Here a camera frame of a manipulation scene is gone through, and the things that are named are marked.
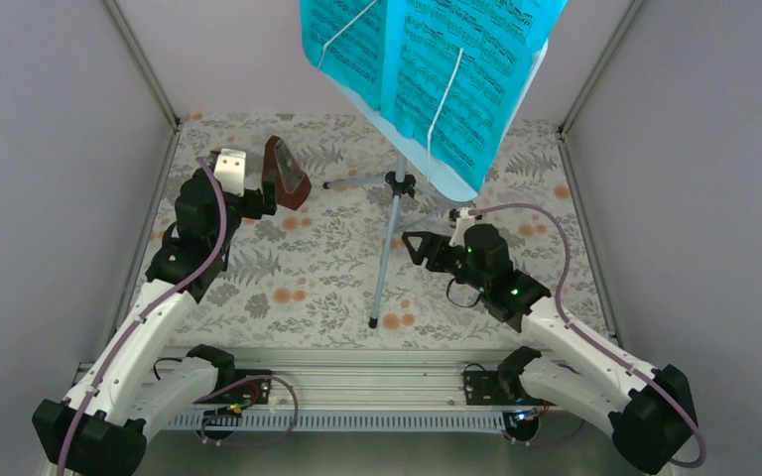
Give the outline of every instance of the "brown metronome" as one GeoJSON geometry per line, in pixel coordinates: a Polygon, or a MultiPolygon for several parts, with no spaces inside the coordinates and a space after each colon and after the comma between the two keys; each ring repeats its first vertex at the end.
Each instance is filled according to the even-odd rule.
{"type": "Polygon", "coordinates": [[[272,136],[264,146],[264,167],[261,177],[276,171],[276,202],[298,210],[311,193],[311,180],[300,167],[288,145],[278,136],[272,136]]]}

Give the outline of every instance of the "white wall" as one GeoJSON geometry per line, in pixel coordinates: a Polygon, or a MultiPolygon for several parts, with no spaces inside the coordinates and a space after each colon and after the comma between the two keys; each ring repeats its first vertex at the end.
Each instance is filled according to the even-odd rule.
{"type": "MultiPolygon", "coordinates": [[[[177,114],[354,114],[302,51],[297,0],[118,0],[177,114]]],[[[630,0],[570,0],[519,111],[562,124],[630,0]]]]}
{"type": "Polygon", "coordinates": [[[762,474],[762,2],[646,2],[569,137],[627,348],[691,379],[706,473],[762,474]]]}
{"type": "Polygon", "coordinates": [[[0,2],[0,475],[39,470],[31,414],[97,355],[170,138],[99,1],[0,2]]]}

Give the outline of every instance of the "blue sheet music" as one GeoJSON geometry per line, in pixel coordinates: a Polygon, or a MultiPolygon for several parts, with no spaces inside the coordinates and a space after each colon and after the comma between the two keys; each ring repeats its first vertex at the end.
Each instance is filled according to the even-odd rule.
{"type": "MultiPolygon", "coordinates": [[[[330,44],[321,70],[363,99],[375,112],[368,117],[376,126],[389,122],[395,133],[390,127],[379,130],[399,135],[389,137],[397,147],[412,139],[426,148],[462,49],[431,153],[478,191],[515,115],[534,53],[566,1],[378,0],[330,44]]],[[[300,1],[311,64],[318,64],[322,45],[370,3],[300,1]]],[[[410,156],[427,158],[427,151],[408,150],[414,164],[420,160],[410,156]]]]}

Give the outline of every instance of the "cable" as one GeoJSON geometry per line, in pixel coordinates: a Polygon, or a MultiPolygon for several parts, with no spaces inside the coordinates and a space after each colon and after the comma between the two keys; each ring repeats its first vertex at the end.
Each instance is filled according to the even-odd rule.
{"type": "Polygon", "coordinates": [[[636,375],[639,379],[644,381],[645,384],[650,386],[651,389],[656,391],[662,399],[665,400],[665,402],[670,405],[677,414],[682,418],[682,420],[685,421],[685,423],[688,425],[688,427],[691,429],[691,431],[694,433],[694,438],[697,439],[697,445],[699,446],[699,456],[694,461],[679,461],[676,459],[671,459],[671,463],[675,464],[676,466],[680,466],[683,468],[699,468],[705,463],[705,459],[707,458],[707,447],[705,445],[705,438],[702,435],[702,431],[697,426],[697,423],[694,421],[693,418],[691,418],[690,415],[688,415],[688,412],[685,411],[684,408],[682,408],[681,405],[679,405],[679,402],[674,400],[673,397],[670,396],[659,384],[655,383],[653,379],[651,379],[649,376],[644,374],[644,372],[641,372],[638,369],[634,369],[629,362],[622,359],[619,355],[611,352],[609,349],[603,347],[599,342],[591,338],[590,335],[588,335],[586,332],[584,332],[582,329],[576,326],[573,322],[571,322],[571,319],[568,317],[568,315],[565,312],[565,308],[563,307],[563,287],[565,286],[565,282],[568,279],[568,271],[571,267],[571,245],[568,241],[568,235],[565,232],[565,229],[560,224],[559,220],[557,220],[557,217],[551,214],[548,210],[545,208],[542,208],[541,206],[534,205],[532,203],[506,203],[503,205],[497,205],[497,206],[490,206],[488,208],[482,208],[478,210],[469,210],[469,213],[472,215],[483,215],[486,213],[491,213],[493,211],[499,211],[499,210],[505,210],[507,208],[527,208],[529,210],[537,211],[543,215],[545,215],[549,220],[551,220],[552,223],[554,223],[554,226],[556,226],[557,231],[560,233],[560,237],[563,240],[563,246],[565,248],[565,265],[563,266],[562,274],[560,275],[560,280],[557,282],[557,289],[554,293],[554,302],[557,305],[557,313],[560,315],[560,318],[562,319],[563,323],[568,326],[571,330],[573,330],[582,340],[590,344],[592,347],[597,349],[600,353],[614,361],[619,366],[626,369],[627,372],[631,372],[634,375],[636,375]]]}
{"type": "Polygon", "coordinates": [[[115,356],[118,355],[118,352],[121,351],[121,348],[127,342],[127,339],[133,335],[133,332],[135,332],[136,328],[141,325],[147,316],[150,315],[150,313],[153,312],[157,307],[159,307],[162,302],[165,301],[165,299],[173,296],[176,292],[184,289],[186,286],[191,284],[192,281],[197,279],[199,275],[208,269],[211,263],[214,262],[214,260],[220,254],[220,249],[223,246],[223,240],[226,238],[226,203],[223,201],[223,191],[220,188],[220,183],[217,181],[217,178],[214,177],[214,173],[206,164],[205,159],[198,157],[196,160],[199,166],[205,171],[205,175],[208,177],[208,181],[211,183],[211,187],[214,189],[215,198],[217,199],[217,212],[220,218],[220,224],[217,232],[217,241],[214,243],[214,248],[211,250],[211,253],[208,255],[208,257],[202,262],[199,268],[194,270],[187,278],[177,283],[174,287],[162,293],[161,296],[154,299],[151,303],[147,304],[145,308],[139,312],[139,317],[141,317],[141,319],[134,320],[132,323],[130,323],[130,325],[124,329],[121,337],[115,342],[115,344],[112,345],[112,348],[109,349],[109,353],[106,354],[106,358],[103,359],[103,362],[100,364],[100,368],[98,368],[94,379],[91,381],[91,385],[89,386],[88,390],[86,390],[86,395],[83,397],[82,402],[80,402],[80,405],[77,407],[77,411],[74,413],[74,417],[71,419],[71,423],[68,425],[68,430],[65,432],[63,446],[60,448],[60,458],[57,462],[57,476],[65,475],[65,462],[68,459],[68,450],[71,448],[71,443],[74,440],[74,434],[77,431],[77,425],[80,423],[80,417],[85,414],[86,409],[89,406],[89,402],[91,402],[91,399],[94,397],[95,390],[103,381],[103,376],[106,375],[106,371],[109,369],[109,366],[112,365],[112,361],[115,359],[115,356]]]}
{"type": "Polygon", "coordinates": [[[277,377],[275,375],[253,375],[251,377],[243,378],[237,382],[227,385],[226,387],[223,387],[220,390],[214,391],[206,395],[205,397],[201,397],[197,399],[195,403],[202,404],[213,399],[214,397],[219,397],[225,394],[226,392],[234,389],[235,387],[240,387],[240,386],[243,386],[244,384],[247,384],[249,382],[253,382],[256,380],[268,380],[268,379],[282,384],[282,386],[288,390],[288,393],[291,394],[291,399],[294,401],[294,416],[291,418],[291,422],[288,424],[288,428],[285,429],[285,431],[283,431],[280,435],[276,436],[275,438],[269,439],[267,441],[221,441],[218,439],[209,438],[208,436],[205,435],[205,428],[208,426],[209,423],[211,423],[212,421],[216,419],[226,417],[224,415],[212,415],[212,416],[208,416],[204,418],[202,420],[202,424],[200,425],[199,436],[202,439],[202,442],[203,443],[212,442],[218,446],[226,445],[226,446],[262,447],[262,446],[271,446],[271,445],[277,444],[281,442],[283,439],[285,439],[289,434],[291,434],[291,432],[297,426],[297,421],[299,420],[300,401],[297,398],[297,393],[294,391],[294,388],[291,387],[291,385],[285,382],[282,378],[277,377]]]}
{"type": "Polygon", "coordinates": [[[464,309],[468,309],[470,307],[475,307],[480,302],[480,297],[482,296],[480,293],[477,294],[477,299],[474,300],[473,303],[469,305],[462,305],[454,302],[454,299],[451,298],[451,285],[453,285],[457,281],[456,278],[451,278],[451,281],[448,282],[448,286],[445,287],[445,298],[448,299],[448,302],[456,305],[457,307],[462,307],[464,309]]]}
{"type": "Polygon", "coordinates": [[[463,372],[465,372],[465,371],[466,371],[466,370],[468,370],[468,368],[469,368],[469,367],[471,367],[472,365],[476,365],[476,366],[480,367],[480,370],[482,370],[483,372],[486,372],[486,369],[484,369],[484,368],[483,368],[483,366],[482,366],[482,365],[480,365],[480,364],[478,364],[477,362],[472,362],[472,363],[470,363],[470,364],[466,365],[465,367],[463,367],[462,371],[463,371],[463,372]]]}
{"type": "Polygon", "coordinates": [[[581,421],[579,423],[579,426],[570,434],[567,434],[561,438],[557,438],[551,441],[519,441],[515,439],[514,437],[510,436],[510,433],[508,433],[506,430],[502,431],[501,433],[504,435],[505,438],[507,438],[510,441],[510,444],[513,446],[524,446],[527,448],[552,448],[554,446],[559,446],[561,444],[568,443],[569,441],[576,438],[576,436],[582,431],[582,429],[585,427],[585,420],[581,421]]]}
{"type": "Polygon", "coordinates": [[[178,359],[177,357],[163,357],[161,359],[157,359],[156,362],[153,363],[153,375],[156,376],[156,380],[162,380],[162,377],[159,376],[159,371],[156,370],[156,364],[160,362],[182,362],[183,359],[178,359]]]}

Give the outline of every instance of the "floral tablecloth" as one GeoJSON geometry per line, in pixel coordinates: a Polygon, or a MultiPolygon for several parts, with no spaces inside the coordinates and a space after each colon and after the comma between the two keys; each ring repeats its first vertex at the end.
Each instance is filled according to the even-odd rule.
{"type": "MultiPolygon", "coordinates": [[[[375,176],[394,168],[396,150],[362,117],[195,114],[186,119],[142,265],[142,280],[163,231],[174,220],[180,185],[197,167],[195,158],[208,156],[213,148],[246,151],[247,186],[257,187],[264,144],[278,135],[309,173],[314,189],[298,211],[279,207],[275,216],[244,220],[232,241],[229,270],[176,329],[171,345],[515,349],[525,342],[523,335],[498,323],[482,305],[460,308],[448,302],[449,275],[414,266],[400,235],[392,245],[380,325],[367,326],[391,192],[382,185],[321,187],[326,180],[375,176]]],[[[555,132],[547,123],[517,122],[474,204],[528,201],[553,212],[571,237],[566,304],[604,334],[555,132]]],[[[405,197],[402,221],[418,219],[438,205],[424,194],[405,197]]],[[[516,266],[553,288],[565,257],[552,224],[544,216],[517,209],[491,214],[487,220],[509,242],[516,266]]],[[[413,230],[452,231],[441,217],[427,219],[413,230]]],[[[465,304],[475,295],[468,288],[454,287],[451,297],[465,304]]]]}

